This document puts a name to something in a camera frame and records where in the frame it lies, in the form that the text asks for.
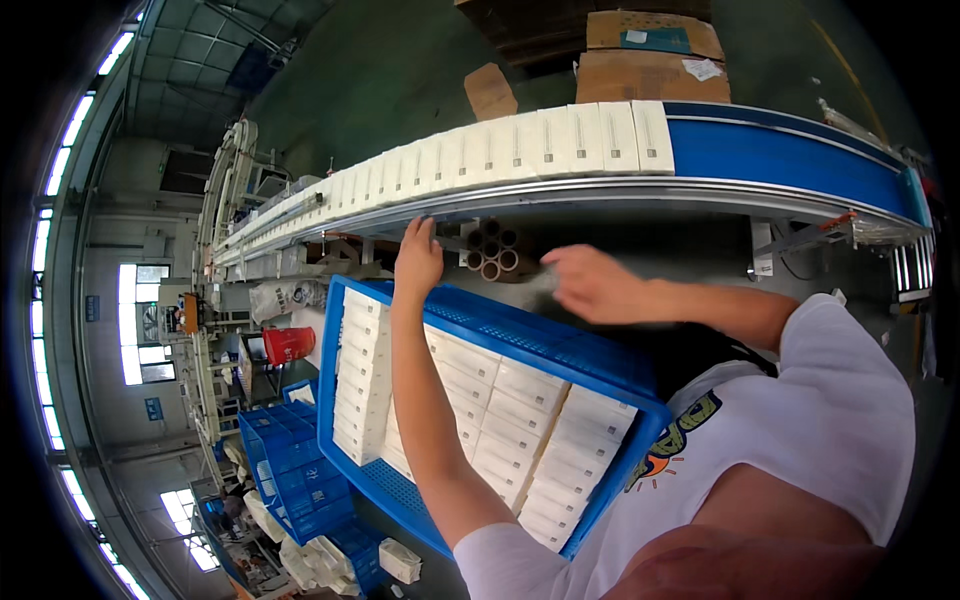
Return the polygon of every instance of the blue plastic crate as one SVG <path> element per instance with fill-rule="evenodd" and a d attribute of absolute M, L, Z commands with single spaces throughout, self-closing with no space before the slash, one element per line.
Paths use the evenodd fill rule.
<path fill-rule="evenodd" d="M 354 518 L 325 535 L 350 560 L 357 583 L 365 594 L 370 594 L 386 579 L 387 573 L 380 567 L 380 542 L 386 538 L 384 534 Z"/>
<path fill-rule="evenodd" d="M 314 401 L 317 399 L 317 393 L 320 386 L 320 378 L 314 379 L 304 379 L 299 383 L 291 383 L 287 387 L 281 390 L 283 394 L 283 401 L 293 403 L 294 400 L 290 399 L 290 393 L 299 390 L 300 388 L 310 388 L 310 393 L 313 394 Z"/>
<path fill-rule="evenodd" d="M 244 448 L 260 496 L 298 544 L 336 528 L 353 516 L 349 482 L 320 452 L 317 412 L 302 402 L 238 415 Z"/>
<path fill-rule="evenodd" d="M 326 297 L 326 327 L 322 362 L 335 365 L 345 288 L 390 304 L 392 282 L 359 282 L 334 276 Z M 423 320 L 458 338 L 487 348 L 561 379 L 637 408 L 634 424 L 589 503 L 561 555 L 572 559 L 593 525 L 613 502 L 646 455 L 650 445 L 670 422 L 670 411 L 656 397 L 649 359 L 631 348 L 575 327 L 559 324 L 459 288 L 435 288 L 424 305 Z M 332 439 L 333 369 L 323 369 L 317 395 L 317 440 L 324 455 L 360 493 L 405 529 L 437 552 L 453 559 L 440 532 L 423 505 L 417 487 L 383 460 L 356 466 Z"/>

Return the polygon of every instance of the stacked blue crates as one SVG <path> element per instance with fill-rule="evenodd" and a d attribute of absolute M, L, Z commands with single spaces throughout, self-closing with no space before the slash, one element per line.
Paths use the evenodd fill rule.
<path fill-rule="evenodd" d="M 386 536 L 357 518 L 325 535 L 350 560 L 357 584 L 365 594 L 386 579 L 387 572 L 380 567 L 380 542 Z"/>
<path fill-rule="evenodd" d="M 263 503 L 297 544 L 353 517 L 347 478 L 317 446 L 314 407 L 297 401 L 238 417 Z"/>

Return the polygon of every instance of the person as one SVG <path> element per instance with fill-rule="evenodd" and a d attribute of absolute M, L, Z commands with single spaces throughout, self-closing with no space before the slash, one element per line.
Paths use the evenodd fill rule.
<path fill-rule="evenodd" d="M 643 279 L 589 246 L 545 255 L 555 299 L 590 323 L 702 324 L 780 356 L 773 374 L 748 354 L 725 358 L 667 398 L 675 420 L 568 561 L 517 524 L 460 449 L 423 333 L 443 271 L 432 225 L 410 223 L 396 261 L 396 419 L 473 600 L 843 598 L 863 585 L 906 493 L 913 402 L 836 299 Z"/>
<path fill-rule="evenodd" d="M 220 499 L 224 502 L 224 508 L 220 515 L 220 526 L 229 533 L 232 540 L 236 538 L 233 533 L 233 522 L 247 510 L 247 504 L 243 497 L 247 492 L 255 489 L 256 484 L 249 475 L 244 481 L 238 482 L 229 490 L 226 487 L 220 488 Z"/>

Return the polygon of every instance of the metal pipe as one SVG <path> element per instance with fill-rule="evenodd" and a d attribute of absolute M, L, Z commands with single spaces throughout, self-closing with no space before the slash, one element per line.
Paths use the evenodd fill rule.
<path fill-rule="evenodd" d="M 928 260 L 926 257 L 926 244 L 924 243 L 923 238 L 917 240 L 917 255 L 920 258 L 921 276 L 924 279 L 924 285 L 921 289 L 928 288 L 930 287 L 930 273 L 927 269 Z"/>
<path fill-rule="evenodd" d="M 917 261 L 917 284 L 918 284 L 917 289 L 922 290 L 923 288 L 925 288 L 925 285 L 924 285 L 924 265 L 920 260 L 920 244 L 914 242 L 913 253 L 914 253 L 914 260 Z"/>
<path fill-rule="evenodd" d="M 481 231 L 480 228 L 476 228 L 467 234 L 468 250 L 480 250 L 480 246 L 482 244 L 483 244 L 483 231 Z"/>
<path fill-rule="evenodd" d="M 500 222 L 496 219 L 487 219 L 480 224 L 483 234 L 489 238 L 495 238 L 500 233 Z"/>
<path fill-rule="evenodd" d="M 891 256 L 894 262 L 894 273 L 897 275 L 897 292 L 903 291 L 903 273 L 900 271 L 900 253 L 894 248 L 894 254 Z"/>
<path fill-rule="evenodd" d="M 503 247 L 495 240 L 484 242 L 483 250 L 481 251 L 487 260 L 495 260 L 501 252 L 503 252 Z"/>
<path fill-rule="evenodd" d="M 504 273 L 516 272 L 518 275 L 529 275 L 540 267 L 536 260 L 526 254 L 520 254 L 512 248 L 501 252 L 496 258 L 496 262 Z"/>
<path fill-rule="evenodd" d="M 480 276 L 486 281 L 497 281 L 500 279 L 500 265 L 495 260 L 488 260 L 480 267 Z"/>
<path fill-rule="evenodd" d="M 512 248 L 516 246 L 516 240 L 519 236 L 516 234 L 516 231 L 512 229 L 504 229 L 500 231 L 500 243 L 503 244 L 504 248 Z"/>
<path fill-rule="evenodd" d="M 901 246 L 895 250 L 897 260 L 900 260 L 900 254 L 903 254 L 903 291 L 910 291 L 910 261 L 906 259 L 906 247 Z"/>
<path fill-rule="evenodd" d="M 483 254 L 478 251 L 473 251 L 467 254 L 467 268 L 471 271 L 480 271 L 480 267 L 483 266 Z"/>
<path fill-rule="evenodd" d="M 231 23 L 235 24 L 237 27 L 239 27 L 240 29 L 244 30 L 245 32 L 253 36 L 253 39 L 256 39 L 264 46 L 273 50 L 275 53 L 283 54 L 280 52 L 280 47 L 276 44 L 275 41 L 261 34 L 260 30 L 256 29 L 250 23 L 237 18 L 237 16 L 233 14 L 233 12 L 228 11 L 224 7 L 220 6 L 216 2 L 212 2 L 211 0 L 204 0 L 204 4 L 206 5 L 207 8 L 216 12 L 227 21 L 230 21 Z"/>
<path fill-rule="evenodd" d="M 932 286 L 933 285 L 933 266 L 936 263 L 937 252 L 933 246 L 933 235 L 927 235 L 926 238 L 924 238 L 924 240 L 926 242 L 926 248 L 929 251 L 929 255 L 930 255 L 930 285 Z"/>

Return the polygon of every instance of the blue sign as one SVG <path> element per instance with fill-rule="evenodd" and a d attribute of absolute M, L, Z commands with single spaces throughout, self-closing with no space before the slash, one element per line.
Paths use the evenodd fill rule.
<path fill-rule="evenodd" d="M 93 323 L 94 321 L 100 321 L 100 297 L 87 296 L 86 297 L 86 322 Z"/>
<path fill-rule="evenodd" d="M 147 419 L 163 420 L 163 408 L 160 406 L 160 398 L 147 398 L 144 402 L 147 404 Z"/>

